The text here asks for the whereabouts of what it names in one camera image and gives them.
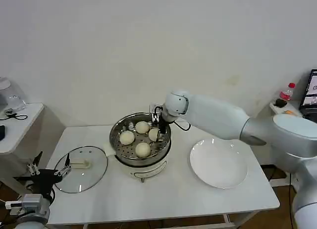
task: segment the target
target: white wall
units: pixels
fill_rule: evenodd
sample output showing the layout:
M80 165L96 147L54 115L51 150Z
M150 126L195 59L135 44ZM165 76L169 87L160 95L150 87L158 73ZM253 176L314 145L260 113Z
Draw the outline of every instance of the white wall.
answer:
M316 0L0 0L0 75L66 126L184 88L260 111L317 63Z

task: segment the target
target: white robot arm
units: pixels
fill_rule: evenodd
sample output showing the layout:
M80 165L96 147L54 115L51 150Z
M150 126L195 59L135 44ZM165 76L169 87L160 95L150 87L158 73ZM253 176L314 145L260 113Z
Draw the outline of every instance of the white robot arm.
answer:
M269 143L272 148L287 150L294 155L300 155L297 153L305 148L310 156L317 156L317 124L307 119L280 114L258 120L230 103L175 91L167 95L161 118L170 124L178 117L221 139L239 139L249 145ZM305 181L294 202L293 212L298 228L317 228L317 181L314 177Z

